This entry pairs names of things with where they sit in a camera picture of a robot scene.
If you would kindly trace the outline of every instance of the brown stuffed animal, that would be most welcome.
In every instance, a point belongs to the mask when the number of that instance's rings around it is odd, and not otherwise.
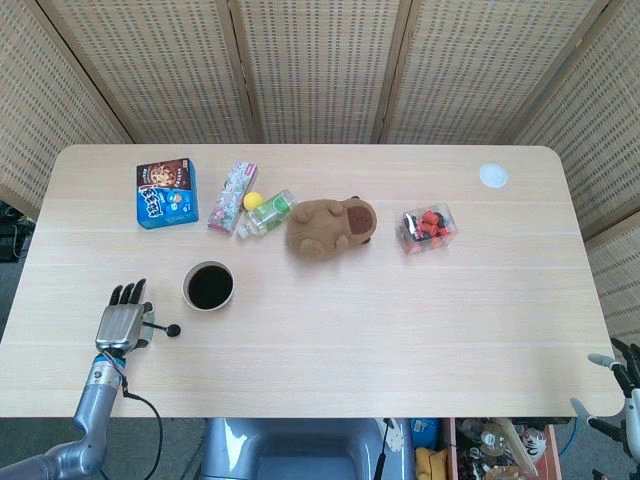
[[[302,256],[323,260],[368,242],[376,224],[376,212],[358,197],[302,202],[289,217],[287,242]]]

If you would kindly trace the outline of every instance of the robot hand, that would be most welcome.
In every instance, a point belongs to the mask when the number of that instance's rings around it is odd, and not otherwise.
[[[611,338],[611,343],[622,353],[626,367],[614,358],[596,353],[590,354],[589,360],[611,370],[618,381],[625,397],[625,420],[622,425],[616,427],[589,415],[584,405],[576,399],[572,399],[571,404],[578,416],[586,417],[591,427],[622,443],[624,452],[640,463],[640,347],[636,344],[626,345],[616,338]]]
[[[153,336],[155,315],[153,305],[139,304],[146,280],[130,283],[124,289],[118,285],[111,294],[109,305],[104,309],[96,335],[96,348],[116,357],[123,357],[131,350],[144,348]]]

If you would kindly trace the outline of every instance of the cartoon character on box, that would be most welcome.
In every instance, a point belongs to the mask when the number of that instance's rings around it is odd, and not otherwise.
[[[166,192],[165,200],[168,204],[167,212],[175,212],[177,210],[188,212],[191,209],[191,198],[187,192],[168,190]]]

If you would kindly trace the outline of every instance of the robotic arm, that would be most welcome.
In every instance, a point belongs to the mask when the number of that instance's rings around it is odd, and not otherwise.
[[[584,405],[576,399],[572,399],[571,404],[579,417],[586,418],[587,423],[592,428],[612,440],[622,443],[624,452],[636,463],[640,463],[640,348],[636,344],[626,345],[616,338],[611,338],[611,343],[622,353],[627,364],[626,367],[621,362],[606,355],[592,353],[589,354],[588,358],[596,365],[611,370],[618,385],[620,385],[625,397],[625,420],[622,425],[616,427],[590,415]],[[640,480],[640,467],[635,473],[629,474],[629,478],[631,480]]]
[[[142,279],[135,286],[130,283],[124,289],[122,285],[116,287],[102,314],[96,336],[100,353],[93,360],[73,417],[73,424],[84,432],[84,437],[0,469],[0,480],[74,480],[98,473],[104,464],[107,424],[121,384],[128,394],[124,357],[136,348],[146,347],[153,328],[162,328],[154,324],[151,303],[139,304],[145,282]],[[164,330],[169,336],[180,333],[177,325]]]

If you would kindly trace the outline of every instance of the black cable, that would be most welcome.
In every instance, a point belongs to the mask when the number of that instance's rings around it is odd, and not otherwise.
[[[376,464],[376,471],[373,475],[373,480],[382,480],[382,471],[384,470],[384,462],[387,459],[387,454],[384,453],[384,447],[387,443],[387,433],[389,432],[389,424],[391,423],[390,418],[383,419],[384,423],[387,424],[387,427],[384,429],[384,437],[382,437],[382,450],[380,451],[380,455],[378,456],[378,463]]]
[[[160,456],[162,455],[162,441],[164,439],[164,429],[162,428],[162,418],[160,418],[160,414],[158,413],[158,410],[156,410],[156,407],[154,407],[149,400],[142,398],[140,395],[136,395],[135,393],[129,392],[129,382],[127,381],[127,377],[124,377],[124,376],[122,377],[122,396],[124,398],[130,398],[131,400],[138,400],[139,402],[144,403],[153,411],[154,415],[156,416],[156,419],[158,420],[158,432],[160,434],[160,439],[158,440],[158,452],[156,453],[156,460],[155,462],[153,462],[153,467],[151,468],[151,471],[147,474],[146,477],[144,477],[144,480],[149,480],[153,476],[153,474],[156,472],[156,469],[158,468],[158,463],[160,463]],[[104,478],[104,480],[109,480],[109,477],[107,477],[107,474],[104,473],[103,470],[100,470],[100,475],[102,475],[102,478]]]

